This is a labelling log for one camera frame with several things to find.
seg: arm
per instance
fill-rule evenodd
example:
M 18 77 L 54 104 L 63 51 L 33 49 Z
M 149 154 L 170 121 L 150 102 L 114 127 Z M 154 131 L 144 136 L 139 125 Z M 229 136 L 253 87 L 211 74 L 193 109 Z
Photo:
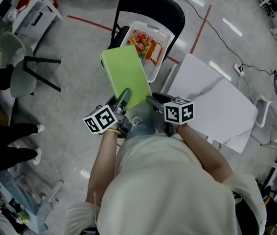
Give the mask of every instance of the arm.
M 187 146 L 194 152 L 201 162 L 203 169 L 208 172 L 215 181 L 222 183 L 232 175 L 233 172 L 225 157 L 209 142 L 198 135 L 190 126 L 187 124 L 180 125 L 177 128 L 177 132 Z
M 93 165 L 88 194 L 85 202 L 93 203 L 100 207 L 104 193 L 115 178 L 115 156 L 117 147 L 117 133 L 107 130 L 101 140 L 99 151 Z

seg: white shirt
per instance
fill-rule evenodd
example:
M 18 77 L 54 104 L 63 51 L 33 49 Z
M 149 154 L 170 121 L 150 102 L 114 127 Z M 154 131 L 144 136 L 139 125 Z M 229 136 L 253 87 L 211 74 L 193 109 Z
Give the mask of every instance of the white shirt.
M 0 214 L 0 235 L 18 235 L 12 224 L 3 214 Z
M 183 141 L 133 137 L 118 152 L 116 177 L 101 208 L 72 206 L 65 235 L 80 235 L 95 222 L 100 235 L 236 235 L 233 191 L 247 202 L 263 234 L 266 210 L 253 176 L 233 174 L 221 184 Z

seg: black chair leg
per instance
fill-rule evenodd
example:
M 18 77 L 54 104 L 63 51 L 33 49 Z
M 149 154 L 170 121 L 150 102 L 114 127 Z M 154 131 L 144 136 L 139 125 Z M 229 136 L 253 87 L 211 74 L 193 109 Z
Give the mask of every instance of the black chair leg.
M 23 67 L 23 70 L 25 72 L 29 73 L 30 75 L 34 76 L 37 80 L 40 80 L 43 83 L 47 84 L 48 86 L 52 87 L 53 89 L 61 92 L 61 89 L 58 86 L 56 86 L 53 83 L 49 82 L 47 79 L 45 79 L 42 76 L 38 75 L 36 72 L 34 72 L 33 70 L 29 69 L 28 67 Z
M 118 23 L 116 24 L 116 27 L 118 30 L 121 30 L 121 27 L 118 25 Z
M 27 67 L 27 62 L 36 62 L 36 63 L 54 63 L 54 64 L 61 64 L 61 60 L 58 59 L 50 59 L 50 58 L 40 58 L 40 57 L 29 57 L 25 56 L 23 59 L 23 70 L 30 75 L 34 76 L 36 79 L 42 81 L 43 83 L 47 84 L 48 86 L 52 87 L 53 89 L 61 92 L 60 87 L 54 85 L 53 83 L 49 82 L 47 79 L 43 78 L 42 76 L 38 75 L 33 70 Z
M 58 59 L 50 59 L 50 58 L 42 58 L 42 57 L 24 57 L 28 62 L 36 62 L 36 63 L 53 63 L 53 64 L 61 64 L 61 60 Z

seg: sneaker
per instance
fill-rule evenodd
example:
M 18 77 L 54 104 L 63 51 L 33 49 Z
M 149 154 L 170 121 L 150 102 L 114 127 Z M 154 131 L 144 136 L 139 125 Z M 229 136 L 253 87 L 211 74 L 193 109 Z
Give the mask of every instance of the sneaker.
M 43 125 L 42 123 L 36 125 L 36 127 L 37 127 L 37 133 L 33 133 L 32 135 L 36 135 L 36 134 L 38 134 L 38 133 L 40 133 L 40 132 L 45 131 L 45 125 Z
M 36 148 L 35 151 L 37 152 L 37 156 L 33 159 L 33 163 L 38 165 L 41 162 L 42 149 Z

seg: concrete floor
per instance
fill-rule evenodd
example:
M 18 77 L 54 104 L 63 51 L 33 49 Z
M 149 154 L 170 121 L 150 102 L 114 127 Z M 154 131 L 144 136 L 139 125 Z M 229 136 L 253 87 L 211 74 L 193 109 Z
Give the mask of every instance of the concrete floor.
M 176 1 L 185 13 L 186 24 L 170 56 L 181 61 L 189 53 L 200 30 L 202 20 L 184 0 Z M 267 71 L 277 70 L 277 40 L 271 35 L 272 21 L 266 12 L 257 6 L 256 0 L 203 0 L 205 6 L 193 4 L 204 17 L 212 5 L 207 20 L 215 27 L 227 45 L 235 51 L 245 64 L 253 64 Z M 46 125 L 45 132 L 33 136 L 32 141 L 43 150 L 42 161 L 38 166 L 27 165 L 27 177 L 33 187 L 40 191 L 63 180 L 64 186 L 57 198 L 59 205 L 47 220 L 49 231 L 46 234 L 63 234 L 64 218 L 68 206 L 76 201 L 84 201 L 88 178 L 83 170 L 90 172 L 98 152 L 101 137 L 91 135 L 82 118 L 96 105 L 103 105 L 112 95 L 99 55 L 105 50 L 111 38 L 108 30 L 92 24 L 68 18 L 67 15 L 112 28 L 118 0 L 57 0 L 64 16 L 47 31 L 36 56 L 59 58 L 59 66 L 40 65 L 38 72 L 58 83 L 61 93 L 38 82 L 34 96 L 18 99 L 14 121 L 41 122 Z M 236 34 L 223 19 L 236 25 L 242 37 Z M 131 25 L 134 20 L 157 25 L 151 19 L 131 13 L 121 13 L 119 25 Z M 208 24 L 193 53 L 200 60 L 210 61 L 219 66 L 238 85 L 238 74 L 232 68 L 240 63 Z M 153 91 L 159 91 L 174 62 L 166 60 L 156 81 L 151 84 Z M 251 97 L 258 94 L 269 100 L 277 100 L 273 77 L 254 68 L 245 68 Z M 249 93 L 244 80 L 240 91 Z M 226 146 L 221 147 L 233 170 L 254 175 L 260 181 L 267 176 L 270 164 L 277 152 L 261 147 L 252 138 L 245 150 L 238 154 Z

